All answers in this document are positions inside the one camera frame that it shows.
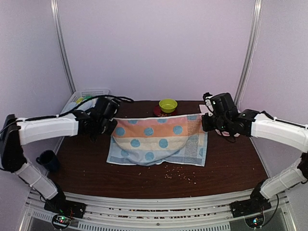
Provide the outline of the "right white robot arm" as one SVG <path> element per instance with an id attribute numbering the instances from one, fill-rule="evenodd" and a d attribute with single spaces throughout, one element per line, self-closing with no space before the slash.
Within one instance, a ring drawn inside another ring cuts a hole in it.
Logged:
<path id="1" fill-rule="evenodd" d="M 236 135 L 269 140 L 296 149 L 301 156 L 289 167 L 259 182 L 249 199 L 230 204 L 234 217 L 269 209 L 270 199 L 279 193 L 308 181 L 308 127 L 271 116 L 266 111 L 239 111 L 229 93 L 203 95 L 207 112 L 202 115 L 203 131 L 217 131 L 235 141 Z"/>

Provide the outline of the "pink towel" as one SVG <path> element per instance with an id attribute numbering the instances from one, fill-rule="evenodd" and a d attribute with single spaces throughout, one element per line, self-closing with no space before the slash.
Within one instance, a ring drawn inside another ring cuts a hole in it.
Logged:
<path id="1" fill-rule="evenodd" d="M 205 113 L 208 112 L 208 108 L 207 108 L 207 106 L 205 104 L 200 104 L 199 105 L 199 110 L 200 110 L 200 113 L 202 113 L 202 114 L 205 114 Z"/>

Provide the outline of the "red floral plate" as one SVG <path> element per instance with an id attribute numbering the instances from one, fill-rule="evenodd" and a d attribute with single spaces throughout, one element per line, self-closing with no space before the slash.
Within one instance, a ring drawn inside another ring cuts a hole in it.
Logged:
<path id="1" fill-rule="evenodd" d="M 176 116 L 178 113 L 177 113 L 177 109 L 171 113 L 163 112 L 162 109 L 159 107 L 159 105 L 157 105 L 153 109 L 153 114 L 156 117 L 167 117 L 167 116 Z"/>

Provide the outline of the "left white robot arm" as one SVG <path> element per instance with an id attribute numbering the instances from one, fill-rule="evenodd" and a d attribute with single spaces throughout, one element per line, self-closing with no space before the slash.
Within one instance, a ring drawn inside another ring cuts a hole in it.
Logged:
<path id="1" fill-rule="evenodd" d="M 14 114 L 8 115 L 0 131 L 1 170 L 25 181 L 59 214 L 69 210 L 69 202 L 62 189 L 24 156 L 23 146 L 35 141 L 77 135 L 89 135 L 95 142 L 101 134 L 111 135 L 117 125 L 114 117 L 121 98 L 100 95 L 95 99 L 95 106 L 87 111 L 75 107 L 52 116 L 16 118 Z"/>

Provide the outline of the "green plastic bowl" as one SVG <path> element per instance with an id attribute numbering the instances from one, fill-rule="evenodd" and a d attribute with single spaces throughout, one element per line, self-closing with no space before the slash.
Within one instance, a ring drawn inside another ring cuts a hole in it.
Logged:
<path id="1" fill-rule="evenodd" d="M 163 99 L 159 102 L 159 107 L 164 113 L 172 113 L 178 106 L 177 101 L 174 99 Z"/>

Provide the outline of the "blue polka dot towel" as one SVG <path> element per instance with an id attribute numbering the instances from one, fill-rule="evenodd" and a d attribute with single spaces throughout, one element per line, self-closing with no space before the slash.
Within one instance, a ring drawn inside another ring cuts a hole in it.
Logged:
<path id="1" fill-rule="evenodd" d="M 118 165 L 205 166 L 208 134 L 201 114 L 161 118 L 117 118 L 107 162 Z"/>

